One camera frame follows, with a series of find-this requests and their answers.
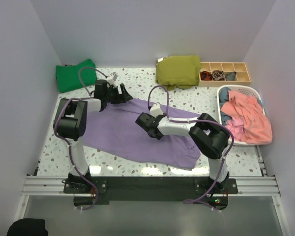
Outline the purple t-shirt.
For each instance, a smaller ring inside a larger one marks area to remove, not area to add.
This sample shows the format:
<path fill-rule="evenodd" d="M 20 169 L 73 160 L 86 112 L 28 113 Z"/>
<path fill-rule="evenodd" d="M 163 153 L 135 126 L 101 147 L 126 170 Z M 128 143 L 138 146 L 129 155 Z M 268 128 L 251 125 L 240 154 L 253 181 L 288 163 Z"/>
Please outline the purple t-shirt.
<path fill-rule="evenodd" d="M 153 139 L 135 123 L 148 112 L 147 101 L 132 99 L 122 104 L 108 104 L 102 112 L 87 115 L 83 144 L 135 162 L 151 162 L 181 169 L 193 169 L 200 150 L 190 137 L 164 136 Z"/>

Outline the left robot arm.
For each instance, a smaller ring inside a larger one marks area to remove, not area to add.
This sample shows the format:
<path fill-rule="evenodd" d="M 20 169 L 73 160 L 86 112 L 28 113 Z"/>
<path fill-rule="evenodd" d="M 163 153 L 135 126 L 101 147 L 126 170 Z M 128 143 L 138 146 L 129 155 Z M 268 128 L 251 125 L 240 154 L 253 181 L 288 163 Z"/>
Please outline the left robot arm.
<path fill-rule="evenodd" d="M 132 100 L 124 83 L 116 85 L 113 80 L 98 80 L 94 91 L 88 97 L 62 98 L 56 112 L 53 129 L 56 137 L 66 142 L 71 170 L 70 176 L 77 176 L 75 188 L 81 193 L 91 190 L 83 138 L 87 127 L 87 115 L 103 111 L 108 104 L 122 104 Z"/>

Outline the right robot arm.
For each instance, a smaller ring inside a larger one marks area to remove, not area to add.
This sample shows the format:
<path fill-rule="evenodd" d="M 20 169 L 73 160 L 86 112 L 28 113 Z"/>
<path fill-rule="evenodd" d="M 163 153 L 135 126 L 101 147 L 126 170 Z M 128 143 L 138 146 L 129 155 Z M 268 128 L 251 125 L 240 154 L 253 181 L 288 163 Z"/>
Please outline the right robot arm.
<path fill-rule="evenodd" d="M 195 118 L 172 118 L 165 114 L 154 117 L 141 113 L 135 123 L 151 138 L 158 140 L 168 135 L 190 137 L 201 154 L 208 158 L 211 191 L 221 193 L 227 187 L 229 171 L 226 156 L 233 147 L 233 142 L 229 142 L 233 135 L 209 114 L 203 113 Z"/>

